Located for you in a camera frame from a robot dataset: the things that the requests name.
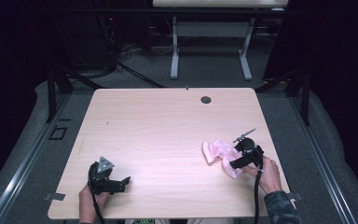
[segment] small black round object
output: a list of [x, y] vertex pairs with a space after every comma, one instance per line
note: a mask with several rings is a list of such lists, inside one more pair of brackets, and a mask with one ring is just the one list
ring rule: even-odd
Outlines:
[[201, 101], [205, 104], [209, 104], [212, 100], [211, 100], [211, 97], [209, 97], [209, 96], [202, 96]]

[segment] patterned sleeve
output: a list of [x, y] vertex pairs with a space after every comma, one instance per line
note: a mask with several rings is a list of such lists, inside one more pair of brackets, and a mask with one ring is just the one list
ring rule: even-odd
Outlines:
[[286, 192], [283, 190], [272, 192], [264, 197], [269, 220], [273, 224], [303, 224], [303, 220], [293, 207]]

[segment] pink cloth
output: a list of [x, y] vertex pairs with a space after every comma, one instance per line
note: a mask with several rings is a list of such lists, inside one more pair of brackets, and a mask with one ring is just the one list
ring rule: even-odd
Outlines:
[[216, 158], [222, 159], [223, 168], [232, 178], [237, 178], [243, 172], [242, 169], [234, 169], [229, 164], [242, 156], [232, 145], [218, 139], [213, 144], [204, 142], [202, 150], [208, 164], [214, 163]]

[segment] human hand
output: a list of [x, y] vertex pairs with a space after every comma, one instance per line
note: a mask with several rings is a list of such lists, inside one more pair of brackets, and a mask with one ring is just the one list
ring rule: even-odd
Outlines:
[[[95, 200], [97, 201], [100, 209], [103, 209], [103, 206], [106, 202], [109, 192], [102, 192], [100, 195], [95, 195]], [[90, 187], [86, 185], [79, 192], [79, 222], [93, 223], [97, 217], [97, 213], [94, 207], [94, 201], [92, 200], [92, 195]]]
[[[258, 173], [258, 168], [250, 166], [245, 166], [242, 168], [242, 170], [246, 173], [249, 173], [254, 178], [256, 178]], [[261, 175], [259, 185], [264, 190], [264, 192], [266, 192], [266, 194], [282, 190], [279, 167], [274, 160], [265, 156], [263, 156], [263, 174]]]

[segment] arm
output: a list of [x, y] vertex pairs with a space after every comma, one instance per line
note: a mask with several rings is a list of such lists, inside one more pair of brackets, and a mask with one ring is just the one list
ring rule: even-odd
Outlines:
[[[103, 209], [103, 206], [106, 202], [107, 197], [109, 196], [108, 192], [102, 192], [100, 195], [95, 195], [95, 200], [97, 201], [100, 209]], [[97, 213], [95, 212], [94, 202], [92, 201], [92, 196], [90, 188], [86, 185], [79, 192], [79, 223], [94, 223]]]
[[[260, 187], [267, 194], [264, 197], [264, 202], [271, 223], [303, 223], [287, 194], [282, 190], [279, 167], [276, 162], [268, 157], [263, 157], [263, 168]], [[254, 178], [257, 176], [257, 168], [245, 166], [242, 170]]]

